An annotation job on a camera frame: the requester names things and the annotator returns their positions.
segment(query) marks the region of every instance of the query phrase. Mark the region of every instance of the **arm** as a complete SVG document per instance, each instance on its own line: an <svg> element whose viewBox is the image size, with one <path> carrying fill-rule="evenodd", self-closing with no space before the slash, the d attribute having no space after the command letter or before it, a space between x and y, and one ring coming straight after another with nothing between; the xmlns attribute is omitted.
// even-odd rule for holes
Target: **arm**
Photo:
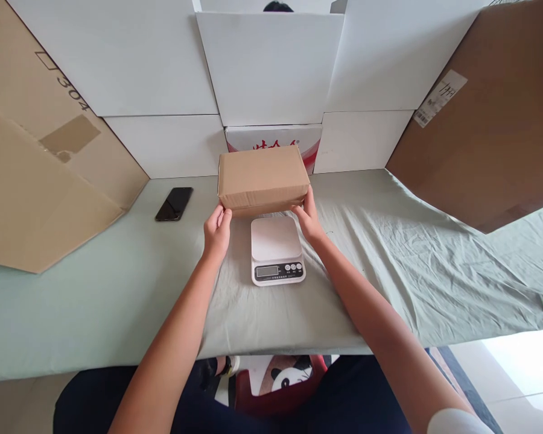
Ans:
<svg viewBox="0 0 543 434"><path fill-rule="evenodd" d="M217 271L229 245L231 210L205 222L205 249L122 398L110 434L169 433L205 326Z"/></svg>
<svg viewBox="0 0 543 434"><path fill-rule="evenodd" d="M433 415L445 408L472 413L400 315L324 233L311 187L304 209L293 207L292 211L326 267L352 322L378 359L413 431L425 433Z"/></svg>

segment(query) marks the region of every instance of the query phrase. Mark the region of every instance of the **forearm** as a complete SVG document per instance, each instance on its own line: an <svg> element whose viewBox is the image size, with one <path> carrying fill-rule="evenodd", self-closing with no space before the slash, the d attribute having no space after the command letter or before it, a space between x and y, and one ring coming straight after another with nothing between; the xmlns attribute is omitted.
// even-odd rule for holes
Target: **forearm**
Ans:
<svg viewBox="0 0 543 434"><path fill-rule="evenodd" d="M404 320L382 295L322 236L312 243L352 322L380 367L415 432L426 432L443 408L471 411L436 368Z"/></svg>
<svg viewBox="0 0 543 434"><path fill-rule="evenodd" d="M201 343L220 260L202 257L147 350L109 433L168 433Z"/></svg>

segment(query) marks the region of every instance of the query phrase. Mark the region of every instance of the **person's left hand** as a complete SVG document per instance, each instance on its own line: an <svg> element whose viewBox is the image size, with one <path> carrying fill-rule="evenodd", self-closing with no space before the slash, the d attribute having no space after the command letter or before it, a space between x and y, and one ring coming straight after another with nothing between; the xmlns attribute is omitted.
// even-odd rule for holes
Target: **person's left hand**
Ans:
<svg viewBox="0 0 543 434"><path fill-rule="evenodd" d="M223 210L219 203L211 217L203 225L205 233L205 249L203 256L213 257L219 262L223 261L229 246L229 224L231 222L231 209Z"/></svg>

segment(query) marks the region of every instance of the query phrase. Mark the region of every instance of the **brown cardboard box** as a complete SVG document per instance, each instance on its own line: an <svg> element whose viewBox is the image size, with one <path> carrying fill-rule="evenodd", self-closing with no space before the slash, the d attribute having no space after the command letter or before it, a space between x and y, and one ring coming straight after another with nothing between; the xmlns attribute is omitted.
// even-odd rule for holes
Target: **brown cardboard box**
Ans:
<svg viewBox="0 0 543 434"><path fill-rule="evenodd" d="M218 196L234 217L301 205L310 180L297 146L222 154Z"/></svg>
<svg viewBox="0 0 543 434"><path fill-rule="evenodd" d="M147 181L0 0L0 264L46 270L124 214Z"/></svg>
<svg viewBox="0 0 543 434"><path fill-rule="evenodd" d="M466 84L424 128L410 121L386 168L488 233L543 207L543 0L482 10L449 70Z"/></svg>

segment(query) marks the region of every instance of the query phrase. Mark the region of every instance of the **printed number 304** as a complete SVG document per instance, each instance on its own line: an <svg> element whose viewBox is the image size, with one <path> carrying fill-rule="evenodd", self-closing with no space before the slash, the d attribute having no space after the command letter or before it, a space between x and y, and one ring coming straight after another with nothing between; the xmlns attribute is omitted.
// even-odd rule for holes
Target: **printed number 304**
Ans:
<svg viewBox="0 0 543 434"><path fill-rule="evenodd" d="M76 101L78 101L78 103L80 104L80 107L82 107L83 110L88 110L90 107L83 101L79 101L80 99L82 99L82 97L80 96L80 94L77 92L77 90L72 86L71 82L68 81L68 79L66 77L58 77L57 78L59 84L62 86L62 87L70 87L69 91L68 91L68 95L70 95L70 97Z"/></svg>

